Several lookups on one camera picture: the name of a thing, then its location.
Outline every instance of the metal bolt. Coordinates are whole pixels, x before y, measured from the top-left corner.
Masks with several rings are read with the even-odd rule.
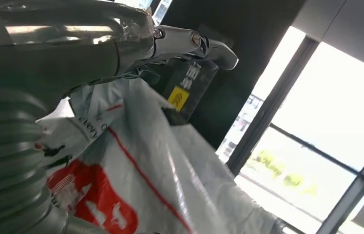
[[[153,37],[154,37],[155,39],[162,38],[162,37],[163,37],[163,32],[162,32],[162,30],[160,30],[160,29],[155,29],[155,30],[153,31]]]
[[[200,36],[197,32],[193,32],[192,33],[192,44],[196,47],[199,47],[200,46]]]

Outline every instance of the black wall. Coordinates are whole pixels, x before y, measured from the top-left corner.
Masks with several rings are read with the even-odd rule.
[[[305,0],[173,0],[162,24],[197,30],[202,23],[234,41],[232,71],[213,79],[190,122],[217,148]]]

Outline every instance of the yellow sticker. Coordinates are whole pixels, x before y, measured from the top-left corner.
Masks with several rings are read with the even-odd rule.
[[[172,104],[179,112],[182,109],[188,97],[189,97],[188,91],[176,86],[173,89],[172,94],[170,94],[168,102]]]

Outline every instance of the white plastic bag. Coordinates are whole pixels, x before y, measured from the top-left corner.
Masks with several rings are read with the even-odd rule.
[[[39,122],[58,206],[112,234],[281,233],[213,148],[142,80],[86,87],[71,98],[75,118]]]

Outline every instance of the red logo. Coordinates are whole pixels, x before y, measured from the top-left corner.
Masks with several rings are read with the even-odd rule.
[[[133,234],[137,215],[111,187],[99,165],[87,166],[77,159],[48,180],[53,200],[79,218],[103,227],[112,234]]]

